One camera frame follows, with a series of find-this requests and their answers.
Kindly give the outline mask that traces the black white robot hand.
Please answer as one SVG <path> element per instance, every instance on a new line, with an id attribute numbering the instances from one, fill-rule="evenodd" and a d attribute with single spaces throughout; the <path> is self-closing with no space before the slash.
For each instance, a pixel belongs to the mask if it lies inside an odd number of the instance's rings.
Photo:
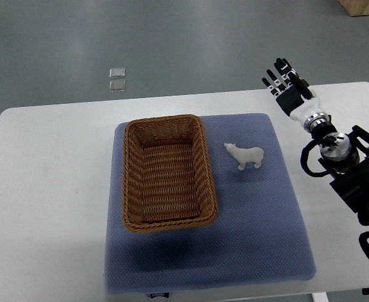
<path id="1" fill-rule="evenodd" d="M 281 110 L 291 120 L 299 122 L 307 132 L 312 131 L 315 123 L 328 122 L 329 116 L 321 109 L 320 99 L 288 60 L 277 58 L 273 66 L 276 72 L 268 69 L 267 77 L 261 80 Z"/>

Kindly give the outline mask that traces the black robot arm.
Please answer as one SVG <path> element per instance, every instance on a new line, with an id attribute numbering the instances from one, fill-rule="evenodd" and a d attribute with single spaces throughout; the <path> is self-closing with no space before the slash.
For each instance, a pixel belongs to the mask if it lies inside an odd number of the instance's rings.
<path id="1" fill-rule="evenodd" d="M 302 169 L 311 177 L 332 176 L 330 186 L 369 226 L 369 133 L 357 125 L 338 132 L 325 113 L 310 115 L 304 128 L 312 141 L 302 149 Z"/>

